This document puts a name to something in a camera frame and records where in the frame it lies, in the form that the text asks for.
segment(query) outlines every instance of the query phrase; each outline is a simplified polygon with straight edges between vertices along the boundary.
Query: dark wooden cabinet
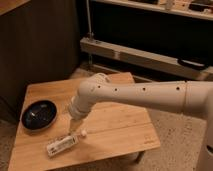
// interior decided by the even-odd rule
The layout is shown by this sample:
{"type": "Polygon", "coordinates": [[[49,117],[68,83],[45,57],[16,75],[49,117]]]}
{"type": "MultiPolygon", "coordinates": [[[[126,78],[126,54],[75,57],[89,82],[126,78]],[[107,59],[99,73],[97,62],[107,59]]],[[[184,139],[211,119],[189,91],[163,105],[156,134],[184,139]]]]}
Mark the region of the dark wooden cabinet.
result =
{"type": "Polygon", "coordinates": [[[74,0],[32,0],[0,16],[0,117],[3,119],[11,120],[7,104],[15,111],[13,116],[19,118],[28,84],[66,79],[77,66],[79,28],[75,3],[74,0]]]}

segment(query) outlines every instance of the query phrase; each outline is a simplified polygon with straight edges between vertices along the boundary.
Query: wooden table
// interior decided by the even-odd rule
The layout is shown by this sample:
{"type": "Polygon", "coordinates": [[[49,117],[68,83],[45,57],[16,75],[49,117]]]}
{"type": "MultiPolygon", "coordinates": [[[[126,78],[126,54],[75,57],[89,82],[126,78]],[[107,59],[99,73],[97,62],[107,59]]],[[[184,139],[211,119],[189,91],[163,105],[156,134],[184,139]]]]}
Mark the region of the wooden table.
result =
{"type": "MultiPolygon", "coordinates": [[[[110,75],[114,83],[133,83],[130,73],[110,75]]],[[[46,145],[66,135],[70,116],[66,110],[83,79],[29,85],[23,110],[37,100],[48,99],[57,106],[55,123],[43,132],[29,135],[18,126],[9,171],[39,171],[72,166],[160,146],[158,136],[145,108],[105,102],[96,104],[79,129],[88,136],[72,149],[49,158],[46,145]]]]}
{"type": "Polygon", "coordinates": [[[0,15],[9,12],[30,0],[0,0],[0,15]]]}

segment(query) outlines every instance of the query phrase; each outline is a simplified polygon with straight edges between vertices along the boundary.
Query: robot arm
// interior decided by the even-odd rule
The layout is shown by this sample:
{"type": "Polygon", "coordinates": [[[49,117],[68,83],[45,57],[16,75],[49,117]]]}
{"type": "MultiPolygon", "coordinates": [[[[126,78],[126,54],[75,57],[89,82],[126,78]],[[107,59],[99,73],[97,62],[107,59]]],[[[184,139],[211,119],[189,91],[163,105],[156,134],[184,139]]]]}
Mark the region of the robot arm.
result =
{"type": "Polygon", "coordinates": [[[197,117],[206,114],[207,129],[197,170],[213,170],[213,82],[112,84],[105,74],[96,74],[82,82],[76,96],[72,98],[69,112],[73,121],[81,122],[97,102],[104,101],[190,114],[197,117]]]}

